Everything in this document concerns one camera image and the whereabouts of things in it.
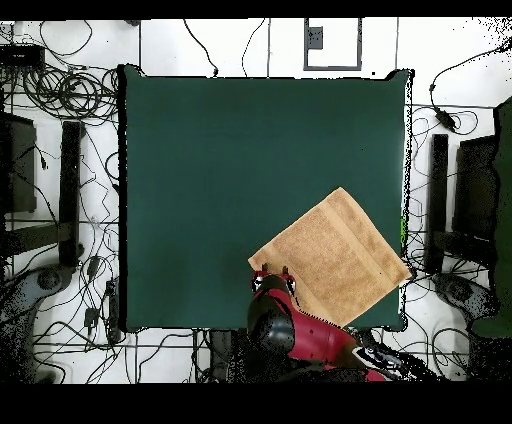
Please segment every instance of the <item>cable bundle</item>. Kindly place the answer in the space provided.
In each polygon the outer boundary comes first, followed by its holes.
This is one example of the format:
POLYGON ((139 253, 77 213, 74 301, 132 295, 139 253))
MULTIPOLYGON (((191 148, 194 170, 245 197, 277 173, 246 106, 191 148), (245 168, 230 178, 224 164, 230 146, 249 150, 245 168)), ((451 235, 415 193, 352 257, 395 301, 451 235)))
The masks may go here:
POLYGON ((117 113, 115 69, 100 80, 90 73, 46 65, 43 71, 23 74, 22 85, 32 103, 54 118, 111 121, 117 113))

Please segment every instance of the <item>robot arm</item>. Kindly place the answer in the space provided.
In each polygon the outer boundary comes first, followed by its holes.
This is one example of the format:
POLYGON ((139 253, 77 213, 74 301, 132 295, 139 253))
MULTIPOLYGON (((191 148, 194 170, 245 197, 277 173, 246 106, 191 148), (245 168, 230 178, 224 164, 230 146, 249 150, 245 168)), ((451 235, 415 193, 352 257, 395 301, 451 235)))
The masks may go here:
POLYGON ((388 379, 437 380, 422 361, 384 345, 361 346, 347 332, 295 309, 295 281, 288 274, 269 274, 267 266, 251 280, 254 293, 248 314, 251 341, 274 354, 320 361, 324 370, 361 369, 366 381, 388 379))

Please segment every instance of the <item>green cloth surface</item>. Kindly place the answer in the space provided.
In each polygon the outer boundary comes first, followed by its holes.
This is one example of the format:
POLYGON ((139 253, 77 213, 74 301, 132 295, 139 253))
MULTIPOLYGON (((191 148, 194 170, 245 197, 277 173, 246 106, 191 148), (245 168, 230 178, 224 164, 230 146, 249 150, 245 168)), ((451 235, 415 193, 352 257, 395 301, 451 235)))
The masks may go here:
MULTIPOLYGON (((339 186, 400 254, 407 71, 125 75, 127 327, 246 327, 248 258, 339 186)), ((397 289, 352 324, 399 323, 397 289)))

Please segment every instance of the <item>black monitor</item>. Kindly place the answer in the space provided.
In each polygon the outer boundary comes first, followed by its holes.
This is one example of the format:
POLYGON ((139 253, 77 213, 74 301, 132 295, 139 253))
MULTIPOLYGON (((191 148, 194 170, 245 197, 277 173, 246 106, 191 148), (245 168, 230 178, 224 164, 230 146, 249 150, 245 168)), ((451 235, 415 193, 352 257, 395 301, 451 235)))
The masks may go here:
POLYGON ((498 176, 492 162, 498 148, 494 136, 462 141, 457 152, 457 183, 452 229, 492 240, 496 228, 498 176))
POLYGON ((0 159, 4 178, 2 213, 34 212, 34 146, 36 129, 30 119, 0 112, 0 159))

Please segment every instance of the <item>towel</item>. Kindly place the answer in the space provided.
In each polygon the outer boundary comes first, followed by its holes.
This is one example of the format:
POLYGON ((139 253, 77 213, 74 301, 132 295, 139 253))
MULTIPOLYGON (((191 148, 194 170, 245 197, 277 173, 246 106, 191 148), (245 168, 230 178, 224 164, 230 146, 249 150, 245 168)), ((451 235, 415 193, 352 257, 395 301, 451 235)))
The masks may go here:
POLYGON ((264 263, 272 273, 288 267, 296 280, 295 306, 301 312, 339 327, 411 276, 363 209, 341 187, 249 258, 254 270, 264 263))

